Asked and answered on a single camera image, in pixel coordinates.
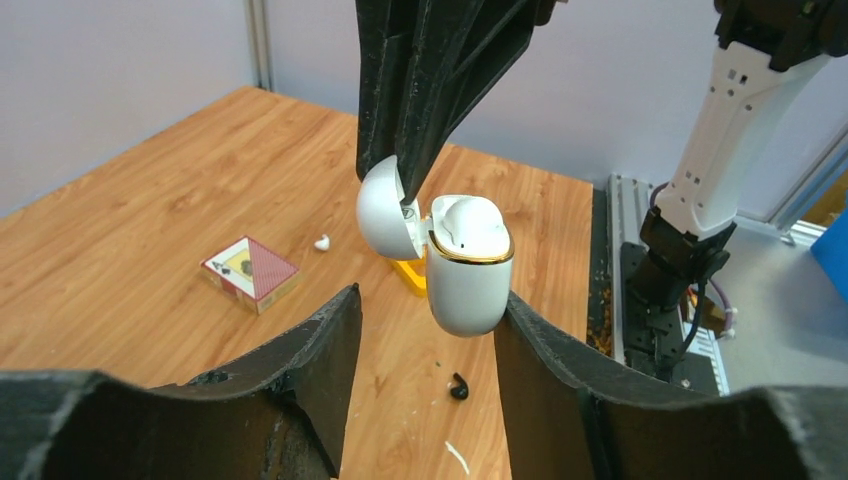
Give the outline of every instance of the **red and white box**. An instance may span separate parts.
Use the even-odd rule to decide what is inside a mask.
[[[300,280],[295,265],[248,236],[204,260],[201,268],[221,290],[257,314]]]

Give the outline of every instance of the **white debris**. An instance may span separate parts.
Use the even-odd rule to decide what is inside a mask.
[[[315,242],[315,248],[321,250],[322,252],[326,252],[330,249],[330,237],[325,233],[321,235],[321,240]]]
[[[465,459],[462,458],[462,454],[457,451],[457,449],[453,448],[453,445],[450,444],[447,440],[445,440],[445,446],[448,447],[448,451],[459,460],[459,463],[462,464],[463,470],[465,470],[466,475],[471,475],[471,470],[468,469],[468,463],[465,462]]]

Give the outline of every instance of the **yellow object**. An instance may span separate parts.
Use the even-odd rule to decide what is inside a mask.
[[[411,261],[389,260],[389,263],[412,293],[419,297],[427,296],[427,277],[423,274],[424,266],[427,264],[426,258]]]

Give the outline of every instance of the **gold trim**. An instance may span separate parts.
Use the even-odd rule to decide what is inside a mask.
[[[509,235],[509,249],[506,253],[498,255],[497,257],[470,257],[468,255],[460,255],[449,252],[439,244],[439,241],[436,239],[436,232],[430,230],[429,233],[430,243],[433,245],[433,250],[438,253],[440,257],[449,262],[464,263],[466,265],[495,265],[498,263],[508,262],[512,260],[512,257],[515,255],[515,242],[512,239],[512,232],[508,227],[506,228],[506,233]]]

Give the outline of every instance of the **white wall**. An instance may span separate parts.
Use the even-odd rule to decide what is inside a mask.
[[[275,89],[355,112],[354,2],[270,2],[268,15]],[[717,21],[709,0],[558,4],[451,141],[599,187],[612,172],[667,180],[706,93]],[[848,59],[831,62],[799,97],[749,177],[748,214],[767,215],[848,122],[846,82]]]
[[[241,0],[0,2],[0,214],[254,83]]]

